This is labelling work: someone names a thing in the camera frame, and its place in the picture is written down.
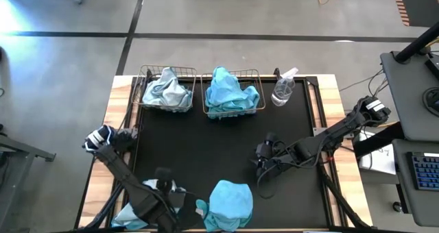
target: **wire basket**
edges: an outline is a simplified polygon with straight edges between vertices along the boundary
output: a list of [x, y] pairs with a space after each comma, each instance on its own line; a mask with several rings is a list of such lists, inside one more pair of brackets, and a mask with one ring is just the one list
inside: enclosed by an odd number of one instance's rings
[[229, 71], [231, 75], [236, 76], [238, 79], [239, 85], [242, 90], [246, 89], [249, 86], [254, 86], [256, 91], [259, 93], [259, 102], [256, 105], [255, 109], [248, 110], [234, 110], [228, 112], [209, 112], [209, 108], [205, 104], [205, 94], [206, 90], [209, 86], [211, 86], [213, 74], [205, 73], [201, 75], [201, 96], [202, 96], [202, 104], [203, 104], [203, 112], [209, 116], [209, 118], [222, 118], [222, 117], [235, 117], [237, 115], [245, 114], [245, 113], [256, 113], [257, 110], [263, 110], [265, 108], [265, 97], [263, 95], [261, 77], [259, 76], [259, 72], [256, 69], [247, 69], [240, 71]]
[[[154, 104], [143, 103], [142, 98], [145, 94], [148, 83], [157, 80], [161, 77], [163, 69], [171, 68], [178, 78], [178, 83], [186, 90], [192, 92], [191, 102], [189, 106], [160, 106]], [[194, 68], [178, 67], [178, 66], [159, 66], [159, 65], [143, 65], [136, 78], [136, 84], [132, 91], [132, 103], [140, 105], [144, 108], [158, 108], [172, 112], [186, 112], [192, 107], [193, 89], [195, 88], [195, 81], [197, 79], [197, 71]]]

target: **gray floor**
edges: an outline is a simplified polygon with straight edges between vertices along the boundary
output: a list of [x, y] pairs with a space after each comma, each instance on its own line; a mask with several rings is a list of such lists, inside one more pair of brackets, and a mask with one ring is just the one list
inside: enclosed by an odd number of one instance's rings
[[[402, 24], [394, 0], [144, 0], [138, 33], [285, 34], [305, 36], [416, 37], [425, 28]], [[1, 31], [127, 32], [137, 0], [0, 0]], [[0, 123], [17, 140], [56, 152], [54, 163], [37, 160], [16, 227], [53, 232], [73, 227], [91, 156], [83, 138], [102, 124], [112, 78], [125, 38], [43, 38], [0, 36]], [[379, 55], [405, 43], [262, 40], [157, 40], [135, 38], [124, 75], [142, 64], [258, 69], [271, 74], [296, 66], [301, 73], [333, 73], [340, 88], [370, 77]], [[379, 79], [372, 83], [375, 88]], [[368, 94], [367, 83], [341, 92], [345, 109]], [[379, 98], [398, 119], [388, 90]], [[365, 185], [376, 226], [418, 228], [410, 215], [391, 211], [396, 189]]]

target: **crumpled cloth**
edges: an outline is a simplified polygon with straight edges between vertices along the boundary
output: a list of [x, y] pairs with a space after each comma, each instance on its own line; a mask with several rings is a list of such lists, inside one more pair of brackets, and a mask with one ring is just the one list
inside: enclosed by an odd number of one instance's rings
[[207, 232], [226, 230], [234, 232], [252, 218], [253, 196], [247, 184], [221, 180], [209, 197], [209, 204], [197, 199], [196, 206], [203, 211]]
[[[254, 86], [244, 91], [239, 86], [236, 76], [231, 75], [224, 67], [216, 67], [213, 71], [211, 86], [206, 90], [205, 104], [209, 108], [208, 116], [212, 119], [222, 117], [237, 117], [243, 114], [254, 114], [259, 102], [259, 93]], [[238, 110], [249, 110], [233, 114], [215, 114]]]
[[[143, 182], [144, 185], [150, 186], [153, 189], [157, 188], [157, 179], [151, 179]], [[172, 181], [171, 192], [177, 189], [175, 181]], [[125, 227], [128, 230], [138, 230], [148, 226], [146, 222], [140, 220], [133, 212], [132, 206], [128, 203], [122, 208], [122, 210], [116, 215], [116, 217], [111, 221], [112, 227]]]
[[[158, 80], [154, 80], [147, 85], [142, 102], [159, 106], [162, 110], [186, 112], [192, 103], [192, 92], [178, 84], [178, 78], [174, 71], [168, 67], [163, 69]], [[185, 108], [175, 109], [169, 106]]]

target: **blue keyboard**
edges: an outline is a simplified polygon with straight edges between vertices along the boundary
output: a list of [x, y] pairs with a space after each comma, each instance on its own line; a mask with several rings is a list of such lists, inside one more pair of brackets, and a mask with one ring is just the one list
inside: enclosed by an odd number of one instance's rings
[[439, 191], [439, 156], [421, 152], [408, 155], [416, 189]]

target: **wooden table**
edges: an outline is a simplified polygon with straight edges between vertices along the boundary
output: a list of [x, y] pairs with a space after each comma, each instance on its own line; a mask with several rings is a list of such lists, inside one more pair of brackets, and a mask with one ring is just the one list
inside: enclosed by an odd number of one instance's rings
[[[329, 127], [345, 117], [342, 100], [340, 98], [337, 81], [334, 75], [300, 76], [316, 76], [318, 78], [324, 114]], [[273, 75], [262, 75], [262, 77], [273, 77]], [[104, 124], [114, 127], [119, 127], [121, 125], [129, 103], [132, 78], [133, 76], [131, 75], [115, 76], [105, 113]], [[317, 107], [316, 92], [314, 92], [312, 86], [309, 87], [309, 92], [313, 104], [313, 115], [316, 120], [316, 125], [317, 127], [320, 127], [322, 123], [320, 122]], [[136, 122], [136, 115], [136, 107], [133, 107], [133, 113], [131, 115], [132, 120], [130, 121], [131, 127]], [[351, 142], [347, 140], [343, 142], [343, 145], [352, 147]], [[372, 219], [370, 218], [369, 207], [364, 194], [355, 154], [347, 149], [340, 148], [335, 152], [334, 159], [343, 196], [360, 218], [368, 225], [372, 225]], [[79, 227], [90, 223], [95, 215], [101, 210], [111, 194], [112, 183], [113, 176], [110, 171], [108, 171], [100, 161], [96, 160], [91, 169], [91, 176], [88, 181], [88, 187], [86, 188], [84, 205], [80, 211]], [[331, 192], [329, 192], [329, 194], [334, 222], [336, 225], [340, 225], [337, 203]], [[121, 198], [122, 196], [119, 197], [115, 208], [116, 211], [121, 209]]]

